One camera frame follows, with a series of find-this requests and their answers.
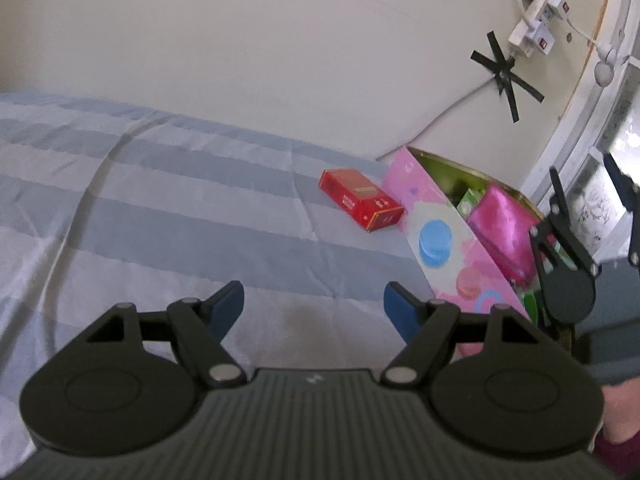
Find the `pink shiny fabric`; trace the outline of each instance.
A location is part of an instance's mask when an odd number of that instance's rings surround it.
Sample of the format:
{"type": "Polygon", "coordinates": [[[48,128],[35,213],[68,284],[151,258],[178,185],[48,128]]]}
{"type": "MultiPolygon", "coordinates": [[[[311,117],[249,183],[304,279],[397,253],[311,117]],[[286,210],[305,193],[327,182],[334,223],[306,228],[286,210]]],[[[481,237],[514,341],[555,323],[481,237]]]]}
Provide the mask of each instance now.
{"type": "Polygon", "coordinates": [[[490,186],[466,221],[507,280],[526,288],[536,276],[529,229],[536,217],[501,187],[490,186]]]}

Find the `blue striped blanket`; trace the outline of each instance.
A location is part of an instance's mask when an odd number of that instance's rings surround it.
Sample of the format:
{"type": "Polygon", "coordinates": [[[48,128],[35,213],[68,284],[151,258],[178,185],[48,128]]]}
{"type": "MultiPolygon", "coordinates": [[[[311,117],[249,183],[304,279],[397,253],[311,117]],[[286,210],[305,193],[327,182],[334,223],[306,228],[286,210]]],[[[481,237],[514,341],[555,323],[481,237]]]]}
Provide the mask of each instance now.
{"type": "Polygon", "coordinates": [[[403,345],[386,283],[430,290],[399,231],[364,232],[318,189],[343,167],[385,170],[147,108],[0,94],[0,476],[31,450],[25,381],[119,301],[159,310],[240,280],[224,345],[242,364],[383,367],[403,345]]]}

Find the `metal pin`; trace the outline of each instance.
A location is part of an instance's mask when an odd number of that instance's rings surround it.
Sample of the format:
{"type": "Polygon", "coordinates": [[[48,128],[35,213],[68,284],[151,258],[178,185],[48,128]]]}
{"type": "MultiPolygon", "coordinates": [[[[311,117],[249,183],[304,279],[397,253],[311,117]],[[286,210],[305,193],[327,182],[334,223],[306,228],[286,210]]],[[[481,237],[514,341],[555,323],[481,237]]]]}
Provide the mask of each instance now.
{"type": "Polygon", "coordinates": [[[236,365],[221,364],[212,366],[209,369],[209,376],[216,382],[227,383],[229,381],[235,381],[242,375],[242,370],[236,365]]]}
{"type": "Polygon", "coordinates": [[[409,384],[416,380],[418,372],[407,366],[395,366],[385,372],[385,377],[394,384],[409,384]]]}

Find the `white power adapter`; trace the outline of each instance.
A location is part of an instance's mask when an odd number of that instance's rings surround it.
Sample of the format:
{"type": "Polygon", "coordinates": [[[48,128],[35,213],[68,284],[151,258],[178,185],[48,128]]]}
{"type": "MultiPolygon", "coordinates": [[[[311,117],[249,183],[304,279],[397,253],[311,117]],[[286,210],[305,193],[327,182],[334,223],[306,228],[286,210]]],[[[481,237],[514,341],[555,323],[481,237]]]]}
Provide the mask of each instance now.
{"type": "Polygon", "coordinates": [[[547,0],[547,7],[551,10],[556,18],[566,20],[569,15],[569,4],[566,0],[547,0]]]}
{"type": "MultiPolygon", "coordinates": [[[[554,1],[560,9],[563,3],[565,2],[554,1]]],[[[556,9],[549,5],[549,0],[533,0],[527,9],[530,26],[526,20],[520,20],[509,37],[511,49],[527,57],[531,57],[536,50],[545,55],[549,54],[556,43],[548,28],[555,15],[556,9]]]]}
{"type": "Polygon", "coordinates": [[[556,40],[544,23],[538,23],[538,27],[534,30],[529,29],[525,34],[525,37],[539,52],[546,56],[551,52],[551,49],[556,44],[556,40]]]}

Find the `small red cardboard box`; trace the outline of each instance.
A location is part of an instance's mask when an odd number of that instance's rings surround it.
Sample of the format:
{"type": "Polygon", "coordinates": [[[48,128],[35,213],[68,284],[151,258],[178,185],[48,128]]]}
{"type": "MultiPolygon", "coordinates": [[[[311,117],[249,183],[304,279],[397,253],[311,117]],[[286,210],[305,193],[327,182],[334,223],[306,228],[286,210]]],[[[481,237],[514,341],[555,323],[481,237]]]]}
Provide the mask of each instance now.
{"type": "Polygon", "coordinates": [[[368,232],[398,223],[404,212],[358,170],[324,170],[319,187],[368,232]]]}

